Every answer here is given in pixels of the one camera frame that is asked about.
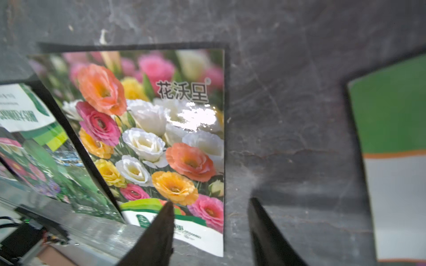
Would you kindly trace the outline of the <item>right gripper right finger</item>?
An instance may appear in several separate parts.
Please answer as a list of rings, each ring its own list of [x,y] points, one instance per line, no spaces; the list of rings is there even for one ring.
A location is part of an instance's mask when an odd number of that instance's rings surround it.
[[[257,266],[305,266],[255,197],[248,202],[248,225]]]

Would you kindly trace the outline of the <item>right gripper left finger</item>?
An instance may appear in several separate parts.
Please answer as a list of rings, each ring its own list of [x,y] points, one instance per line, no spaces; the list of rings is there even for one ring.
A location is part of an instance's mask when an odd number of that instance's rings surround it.
[[[119,266],[168,266],[173,254],[174,206],[167,202]]]

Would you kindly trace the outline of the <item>multicolour ranunculus seed packet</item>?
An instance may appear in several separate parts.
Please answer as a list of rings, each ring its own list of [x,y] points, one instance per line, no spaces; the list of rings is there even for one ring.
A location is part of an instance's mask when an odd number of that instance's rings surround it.
[[[125,221],[147,227],[171,202],[174,237],[222,257],[225,51],[52,52],[29,61]]]

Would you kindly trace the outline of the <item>green gourd seed packet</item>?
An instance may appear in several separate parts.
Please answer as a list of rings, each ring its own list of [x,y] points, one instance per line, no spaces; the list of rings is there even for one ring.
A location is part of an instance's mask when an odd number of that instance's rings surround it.
[[[23,83],[1,85],[1,159],[28,187],[74,212],[123,221],[62,125]]]

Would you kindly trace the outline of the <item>green pink flower seed packet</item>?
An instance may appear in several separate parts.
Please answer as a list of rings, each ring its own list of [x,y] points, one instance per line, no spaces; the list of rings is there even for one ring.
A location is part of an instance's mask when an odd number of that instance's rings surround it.
[[[363,160],[376,257],[426,263],[426,56],[387,65],[347,85]]]

